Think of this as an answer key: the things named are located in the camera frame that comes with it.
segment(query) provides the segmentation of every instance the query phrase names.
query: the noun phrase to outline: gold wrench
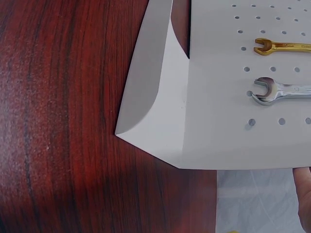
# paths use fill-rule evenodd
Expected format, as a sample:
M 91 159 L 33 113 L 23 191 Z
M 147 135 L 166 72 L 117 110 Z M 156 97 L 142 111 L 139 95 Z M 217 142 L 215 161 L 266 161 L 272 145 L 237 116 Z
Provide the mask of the gold wrench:
M 262 48 L 254 47 L 254 51 L 262 56 L 267 56 L 276 51 L 311 52 L 311 44 L 278 43 L 266 38 L 257 38 L 255 42 L 263 45 Z

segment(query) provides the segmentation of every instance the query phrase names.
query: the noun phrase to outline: white pegboard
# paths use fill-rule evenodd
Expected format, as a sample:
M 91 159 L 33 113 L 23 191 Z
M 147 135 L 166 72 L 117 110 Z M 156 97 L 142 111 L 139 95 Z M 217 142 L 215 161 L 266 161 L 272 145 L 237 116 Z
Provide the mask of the white pegboard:
M 184 167 L 311 166 L 311 100 L 261 106 L 247 96 L 265 92 L 259 77 L 311 84 L 310 53 L 253 51 L 259 37 L 311 43 L 310 24 L 309 0 L 192 1 Z

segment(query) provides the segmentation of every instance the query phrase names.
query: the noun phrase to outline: hand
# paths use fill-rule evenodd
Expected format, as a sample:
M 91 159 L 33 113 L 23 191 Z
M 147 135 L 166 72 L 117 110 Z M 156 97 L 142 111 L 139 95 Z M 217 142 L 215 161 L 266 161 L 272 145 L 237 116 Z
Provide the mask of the hand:
M 311 172 L 309 167 L 294 168 L 294 181 L 299 201 L 298 215 L 302 228 L 311 233 Z

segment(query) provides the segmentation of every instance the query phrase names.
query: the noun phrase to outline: wood grain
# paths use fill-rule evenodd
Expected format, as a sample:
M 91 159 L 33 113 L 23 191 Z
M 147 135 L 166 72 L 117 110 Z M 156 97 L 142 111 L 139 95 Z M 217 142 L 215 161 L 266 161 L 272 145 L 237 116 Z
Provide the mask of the wood grain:
M 0 232 L 215 232 L 215 171 L 114 136 L 147 3 L 0 0 Z

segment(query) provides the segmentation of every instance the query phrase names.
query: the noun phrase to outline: open-end wrench head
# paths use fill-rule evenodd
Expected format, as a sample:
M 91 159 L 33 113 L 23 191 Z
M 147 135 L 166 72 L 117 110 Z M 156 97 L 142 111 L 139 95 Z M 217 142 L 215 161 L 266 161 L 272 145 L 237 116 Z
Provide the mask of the open-end wrench head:
M 273 42 L 271 40 L 268 40 L 266 38 L 257 38 L 255 40 L 257 44 L 263 45 L 262 48 L 260 47 L 254 47 L 254 51 L 260 55 L 266 56 L 274 52 L 272 49 Z
M 265 86 L 267 92 L 265 95 L 255 95 L 252 94 L 253 99 L 262 105 L 271 105 L 278 98 L 278 86 L 279 84 L 275 82 L 272 78 L 261 77 L 254 81 L 255 84 Z

